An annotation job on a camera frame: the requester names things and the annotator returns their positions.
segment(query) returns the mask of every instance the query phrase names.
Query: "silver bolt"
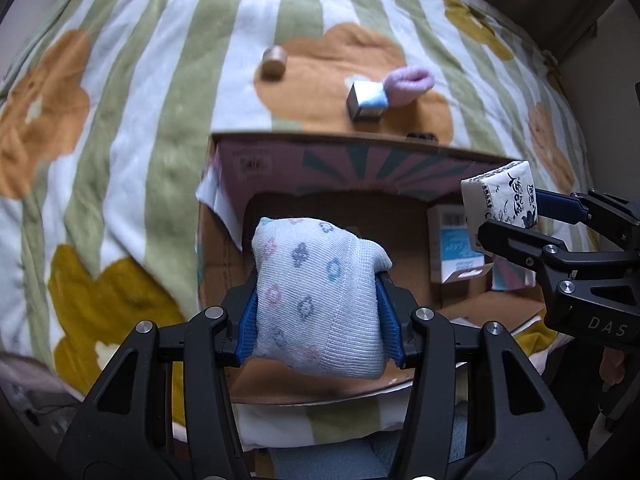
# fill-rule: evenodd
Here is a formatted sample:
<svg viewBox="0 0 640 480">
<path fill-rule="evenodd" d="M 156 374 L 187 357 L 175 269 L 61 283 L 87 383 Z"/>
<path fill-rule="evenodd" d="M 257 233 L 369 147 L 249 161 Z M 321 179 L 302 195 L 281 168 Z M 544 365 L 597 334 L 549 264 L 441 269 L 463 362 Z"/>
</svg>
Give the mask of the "silver bolt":
<svg viewBox="0 0 640 480">
<path fill-rule="evenodd" d="M 570 282 L 569 280 L 560 282 L 560 290 L 562 290 L 565 294 L 571 294 L 575 290 L 574 282 Z"/>
<path fill-rule="evenodd" d="M 498 335 L 504 330 L 503 326 L 497 321 L 490 321 L 486 324 L 486 329 L 493 335 Z"/>
<path fill-rule="evenodd" d="M 149 332 L 152 328 L 154 327 L 154 324 L 151 323 L 148 319 L 145 319 L 144 321 L 140 321 L 137 325 L 136 325 L 136 332 L 140 332 L 141 334 L 146 334 L 147 332 Z"/>
<path fill-rule="evenodd" d="M 225 311 L 222 310 L 222 308 L 220 308 L 219 306 L 210 306 L 207 310 L 204 311 L 204 315 L 209 319 L 218 319 L 224 313 Z"/>
<path fill-rule="evenodd" d="M 433 310 L 431 310 L 430 308 L 422 307 L 415 311 L 415 315 L 423 321 L 428 321 L 430 319 L 433 319 Z"/>
</svg>

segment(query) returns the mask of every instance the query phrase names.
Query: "pink sock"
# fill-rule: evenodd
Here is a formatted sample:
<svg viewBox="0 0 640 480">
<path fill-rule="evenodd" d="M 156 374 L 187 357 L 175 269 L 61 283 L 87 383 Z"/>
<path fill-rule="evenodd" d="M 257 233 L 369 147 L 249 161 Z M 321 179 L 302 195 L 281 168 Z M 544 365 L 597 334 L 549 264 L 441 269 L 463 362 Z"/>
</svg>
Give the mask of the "pink sock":
<svg viewBox="0 0 640 480">
<path fill-rule="evenodd" d="M 434 84 L 433 74 L 421 66 L 396 68 L 382 81 L 389 106 L 393 107 L 405 106 L 415 101 L 427 90 L 431 90 Z"/>
</svg>

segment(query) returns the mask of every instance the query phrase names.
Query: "floral bedspread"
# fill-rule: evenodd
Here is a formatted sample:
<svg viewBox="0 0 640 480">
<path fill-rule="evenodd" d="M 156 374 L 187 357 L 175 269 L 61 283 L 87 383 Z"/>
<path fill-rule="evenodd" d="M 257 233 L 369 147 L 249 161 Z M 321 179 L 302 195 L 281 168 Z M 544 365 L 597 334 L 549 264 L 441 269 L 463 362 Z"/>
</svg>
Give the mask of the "floral bedspread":
<svg viewBox="0 0 640 480">
<path fill-rule="evenodd" d="M 279 83 L 257 70 L 272 44 L 289 53 Z M 588 187 L 553 59 L 481 0 L 60 0 L 0 90 L 4 350 L 85 394 L 138 320 L 198 311 L 209 133 L 351 131 L 351 82 L 406 64 L 431 68 L 433 91 L 372 131 L 433 133 L 530 160 L 543 189 Z M 543 229 L 593 246 L 584 228 Z"/>
</svg>

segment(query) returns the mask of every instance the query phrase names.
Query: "blanket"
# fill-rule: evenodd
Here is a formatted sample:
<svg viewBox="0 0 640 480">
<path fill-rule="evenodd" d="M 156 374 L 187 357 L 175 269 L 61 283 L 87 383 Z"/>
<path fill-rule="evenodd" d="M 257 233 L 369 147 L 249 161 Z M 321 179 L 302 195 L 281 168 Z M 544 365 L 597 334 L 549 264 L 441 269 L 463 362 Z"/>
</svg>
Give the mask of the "blanket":
<svg viewBox="0 0 640 480">
<path fill-rule="evenodd" d="M 278 84 L 259 75 L 272 44 L 289 54 Z M 351 83 L 406 64 L 433 91 L 352 124 Z M 136 322 L 199 309 L 210 132 L 359 127 L 527 159 L 542 189 L 590 184 L 554 60 L 481 0 L 60 0 L 0 88 L 2 348 L 87 393 Z M 542 229 L 594 247 L 584 227 Z M 183 424 L 179 366 L 173 396 Z M 367 402 L 371 432 L 385 417 Z"/>
</svg>

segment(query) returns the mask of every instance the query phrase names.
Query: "light blue fabric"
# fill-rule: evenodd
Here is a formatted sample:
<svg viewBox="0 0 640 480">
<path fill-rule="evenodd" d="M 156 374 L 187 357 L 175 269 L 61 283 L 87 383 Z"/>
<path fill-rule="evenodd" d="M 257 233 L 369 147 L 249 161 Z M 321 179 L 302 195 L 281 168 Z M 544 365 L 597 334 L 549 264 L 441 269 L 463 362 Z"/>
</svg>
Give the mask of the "light blue fabric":
<svg viewBox="0 0 640 480">
<path fill-rule="evenodd" d="M 454 412 L 450 462 L 465 455 L 466 409 L 466 402 L 460 402 Z M 273 473 L 284 480 L 384 478 L 396 454 L 400 433 L 380 431 L 337 444 L 270 449 Z"/>
</svg>

